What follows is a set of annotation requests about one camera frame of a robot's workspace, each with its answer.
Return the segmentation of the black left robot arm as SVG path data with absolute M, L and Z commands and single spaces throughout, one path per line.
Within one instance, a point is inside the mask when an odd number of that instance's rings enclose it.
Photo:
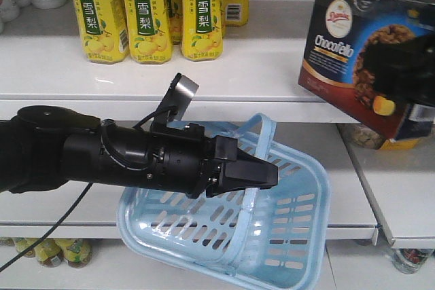
M 149 130 L 121 127 L 70 109 L 21 108 L 1 123 L 1 190 L 13 194 L 82 181 L 214 197 L 278 183 L 274 164 L 239 149 L 234 138 L 209 138 L 198 124 L 168 127 L 160 113 Z

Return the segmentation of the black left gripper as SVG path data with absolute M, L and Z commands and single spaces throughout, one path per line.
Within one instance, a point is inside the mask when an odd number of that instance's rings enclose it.
M 189 198 L 198 198 L 215 182 L 217 195 L 276 186 L 278 167 L 238 149 L 237 143 L 230 137 L 206 137 L 199 124 L 177 129 L 153 123 L 145 186 Z

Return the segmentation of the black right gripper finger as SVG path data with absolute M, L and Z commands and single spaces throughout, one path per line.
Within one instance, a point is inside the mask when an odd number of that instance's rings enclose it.
M 434 35 L 366 48 L 363 67 L 375 75 L 376 92 L 407 103 L 434 106 Z

